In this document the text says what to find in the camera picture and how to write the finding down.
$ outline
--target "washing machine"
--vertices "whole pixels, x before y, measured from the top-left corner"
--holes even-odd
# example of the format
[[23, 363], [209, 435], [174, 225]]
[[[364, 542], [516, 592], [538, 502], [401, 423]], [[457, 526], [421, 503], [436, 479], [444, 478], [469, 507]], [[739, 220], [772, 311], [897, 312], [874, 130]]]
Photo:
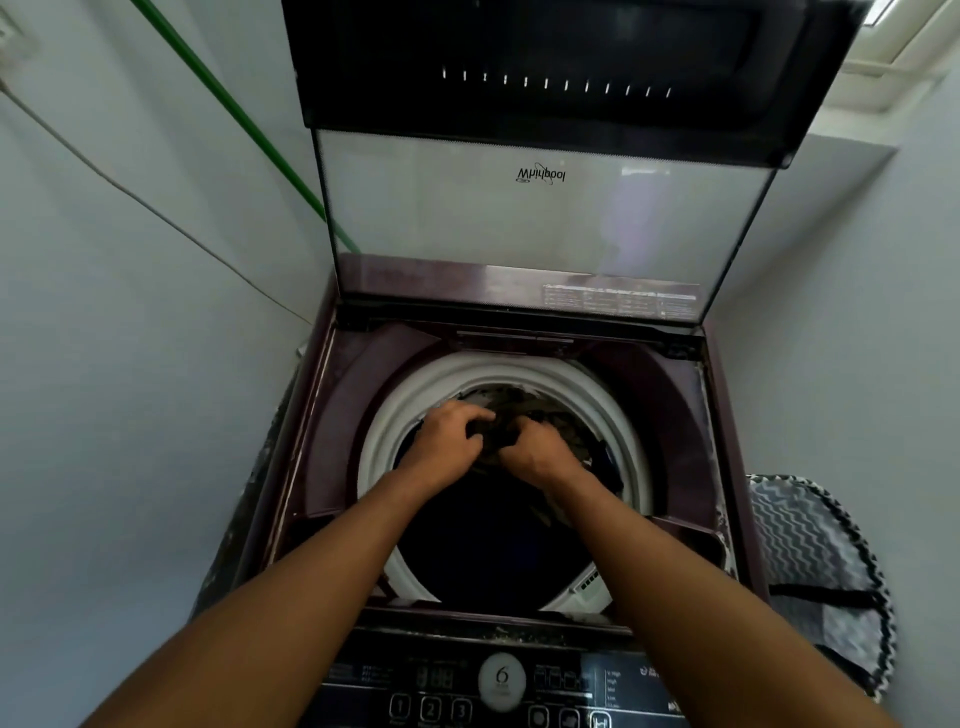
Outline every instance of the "washing machine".
[[[236, 584], [462, 399], [491, 443], [555, 423], [766, 598], [708, 313], [868, 5], [284, 0], [334, 273]], [[563, 512], [506, 478], [485, 450], [411, 522], [304, 728], [684, 724]]]

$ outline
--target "washing machine drum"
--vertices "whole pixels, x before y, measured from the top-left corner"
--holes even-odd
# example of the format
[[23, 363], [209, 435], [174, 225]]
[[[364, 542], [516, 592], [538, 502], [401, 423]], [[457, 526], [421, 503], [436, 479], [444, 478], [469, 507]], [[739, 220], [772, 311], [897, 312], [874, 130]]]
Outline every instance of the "washing machine drum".
[[487, 406], [497, 417], [469, 426], [468, 434], [484, 435], [484, 449], [407, 527], [385, 568], [391, 589], [404, 598], [497, 614], [604, 609], [610, 595], [564, 513], [510, 475], [497, 455], [516, 441], [518, 415], [549, 422], [609, 490], [645, 510], [649, 485], [629, 422], [599, 382], [570, 364], [456, 353], [418, 370], [373, 419], [358, 493], [399, 463], [426, 410], [451, 398]]

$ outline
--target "laundry basket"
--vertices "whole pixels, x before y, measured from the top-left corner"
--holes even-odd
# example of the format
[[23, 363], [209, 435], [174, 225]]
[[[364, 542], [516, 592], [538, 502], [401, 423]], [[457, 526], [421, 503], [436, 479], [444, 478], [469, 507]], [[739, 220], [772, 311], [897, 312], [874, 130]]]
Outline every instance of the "laundry basket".
[[897, 626], [876, 557], [826, 490], [794, 475], [748, 475], [770, 603], [879, 702]]

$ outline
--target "whirlpool logo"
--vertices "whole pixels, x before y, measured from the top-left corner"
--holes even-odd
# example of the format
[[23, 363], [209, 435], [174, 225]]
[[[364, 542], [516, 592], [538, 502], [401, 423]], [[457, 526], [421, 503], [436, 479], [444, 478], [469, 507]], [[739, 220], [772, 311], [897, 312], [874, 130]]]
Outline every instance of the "whirlpool logo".
[[553, 184], [554, 180], [564, 182], [566, 180], [566, 172], [557, 172], [553, 169], [547, 169], [539, 162], [535, 162], [532, 167], [520, 167], [520, 171], [516, 173], [517, 182], [523, 182], [526, 184], [530, 180], [543, 180], [547, 184]]

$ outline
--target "open lid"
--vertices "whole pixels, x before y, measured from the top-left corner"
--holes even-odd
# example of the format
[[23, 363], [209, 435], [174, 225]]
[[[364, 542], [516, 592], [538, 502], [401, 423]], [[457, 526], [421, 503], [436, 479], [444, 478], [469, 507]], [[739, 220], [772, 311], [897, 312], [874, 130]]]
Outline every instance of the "open lid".
[[284, 0], [342, 294], [702, 322], [869, 5]]

